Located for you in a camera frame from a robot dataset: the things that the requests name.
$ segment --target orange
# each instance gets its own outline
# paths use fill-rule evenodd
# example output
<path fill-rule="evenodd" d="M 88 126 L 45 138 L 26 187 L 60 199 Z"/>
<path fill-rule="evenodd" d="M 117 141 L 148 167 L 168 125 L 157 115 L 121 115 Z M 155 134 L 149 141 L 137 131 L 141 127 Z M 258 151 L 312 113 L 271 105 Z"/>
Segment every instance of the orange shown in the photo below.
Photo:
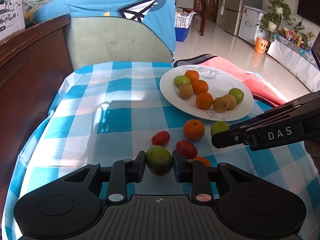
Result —
<path fill-rule="evenodd" d="M 199 73 L 195 70 L 187 70 L 184 75 L 191 80 L 191 83 L 199 80 L 199 77 L 200 77 Z"/>
<path fill-rule="evenodd" d="M 196 157 L 196 158 L 194 158 L 194 160 L 203 162 L 205 164 L 205 166 L 211 167 L 210 161 L 204 157 Z"/>
<path fill-rule="evenodd" d="M 196 119 L 187 121 L 183 126 L 183 134 L 190 141 L 198 141 L 204 136 L 204 124 Z"/>
<path fill-rule="evenodd" d="M 213 97 L 209 93 L 201 93 L 196 97 L 196 105 L 200 109 L 208 109 L 213 104 Z"/>
<path fill-rule="evenodd" d="M 197 95 L 199 95 L 201 93 L 206 93 L 209 90 L 209 86 L 208 86 L 207 82 L 204 80 L 198 80 L 198 81 L 194 82 L 192 84 L 192 88 L 193 88 L 194 93 L 196 93 Z"/>

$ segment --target pink towel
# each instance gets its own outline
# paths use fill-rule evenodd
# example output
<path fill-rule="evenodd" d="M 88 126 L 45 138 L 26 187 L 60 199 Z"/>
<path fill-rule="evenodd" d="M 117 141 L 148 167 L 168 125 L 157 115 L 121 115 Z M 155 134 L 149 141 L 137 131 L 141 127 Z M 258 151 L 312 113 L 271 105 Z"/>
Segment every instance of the pink towel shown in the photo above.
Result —
<path fill-rule="evenodd" d="M 250 92 L 255 98 L 261 101 L 266 101 L 274 107 L 286 103 L 265 84 L 265 81 L 262 78 L 257 77 L 254 74 L 247 73 L 222 57 L 214 57 L 205 61 L 204 63 L 201 63 L 200 65 L 214 67 L 228 72 L 229 74 L 240 79 L 249 88 Z"/>

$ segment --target potted plant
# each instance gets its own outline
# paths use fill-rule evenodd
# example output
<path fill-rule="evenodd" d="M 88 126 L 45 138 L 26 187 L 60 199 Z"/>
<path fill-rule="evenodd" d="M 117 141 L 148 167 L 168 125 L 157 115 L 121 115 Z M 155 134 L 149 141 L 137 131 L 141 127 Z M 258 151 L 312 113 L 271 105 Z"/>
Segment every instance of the potted plant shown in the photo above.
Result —
<path fill-rule="evenodd" d="M 307 47 L 308 46 L 308 36 L 305 35 L 304 33 L 299 33 L 299 35 L 302 37 L 303 45 L 305 47 Z"/>
<path fill-rule="evenodd" d="M 302 21 L 297 23 L 296 19 L 295 18 L 293 19 L 294 19 L 294 23 L 289 22 L 289 24 L 294 28 L 295 33 L 299 33 L 299 31 L 305 29 L 305 27 L 302 25 Z"/>
<path fill-rule="evenodd" d="M 308 34 L 300 32 L 299 35 L 302 37 L 302 41 L 306 48 L 311 47 L 310 39 L 316 37 L 312 31 L 308 32 Z"/>
<path fill-rule="evenodd" d="M 283 20 L 291 20 L 291 9 L 283 0 L 269 0 L 269 3 L 271 6 L 268 6 L 268 8 L 272 12 L 282 15 Z"/>
<path fill-rule="evenodd" d="M 260 30 L 269 30 L 269 31 L 276 31 L 277 27 L 281 23 L 281 18 L 276 13 L 266 13 L 261 18 L 261 25 Z"/>

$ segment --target oval plate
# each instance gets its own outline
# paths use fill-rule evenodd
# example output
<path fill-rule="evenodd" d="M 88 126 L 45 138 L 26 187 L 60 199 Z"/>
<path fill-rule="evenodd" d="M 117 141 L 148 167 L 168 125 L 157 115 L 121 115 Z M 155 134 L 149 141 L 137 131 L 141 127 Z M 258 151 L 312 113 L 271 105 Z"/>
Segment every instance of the oval plate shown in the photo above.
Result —
<path fill-rule="evenodd" d="M 243 101 L 235 109 L 219 113 L 211 106 L 208 110 L 199 109 L 196 106 L 196 94 L 189 99 L 179 96 L 179 89 L 173 84 L 176 76 L 184 75 L 187 70 L 196 70 L 201 80 L 209 85 L 209 91 L 213 98 L 223 97 L 231 88 L 239 88 L 244 93 Z M 233 75 L 222 70 L 200 65 L 185 65 L 167 71 L 160 80 L 160 90 L 165 99 L 181 111 L 199 118 L 213 121 L 235 121 L 250 113 L 253 107 L 253 96 L 245 84 Z"/>

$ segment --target blue and white tablecloth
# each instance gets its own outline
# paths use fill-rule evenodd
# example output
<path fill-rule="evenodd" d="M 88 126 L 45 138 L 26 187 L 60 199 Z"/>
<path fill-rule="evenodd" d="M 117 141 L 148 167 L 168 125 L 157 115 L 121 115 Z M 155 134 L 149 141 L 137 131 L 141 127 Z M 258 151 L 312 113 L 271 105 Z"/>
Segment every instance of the blue and white tablecloth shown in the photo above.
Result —
<path fill-rule="evenodd" d="M 160 130 L 167 130 L 171 135 L 166 148 L 170 152 L 175 149 L 176 142 L 184 139 L 184 123 L 194 117 L 172 106 L 159 90 L 160 78 L 171 68 L 167 63 L 108 62 L 83 67 L 65 79 L 49 117 L 19 155 L 2 221 L 5 240 L 15 240 L 21 235 L 13 219 L 13 208 L 24 194 L 90 162 L 111 166 L 117 160 L 134 159 L 140 150 L 146 151 L 151 146 L 151 137 Z M 244 119 L 268 108 L 255 101 Z M 202 122 L 205 135 L 194 143 L 198 156 L 207 158 L 212 166 L 231 163 L 296 193 L 307 207 L 307 218 L 299 236 L 318 239 L 320 177 L 303 144 L 257 152 L 244 145 L 216 149 L 210 136 L 213 122 Z M 104 184 L 101 194 L 105 194 L 106 187 Z M 146 168 L 141 183 L 128 184 L 129 194 L 190 192 L 190 184 L 175 182 L 173 171 L 158 177 Z"/>

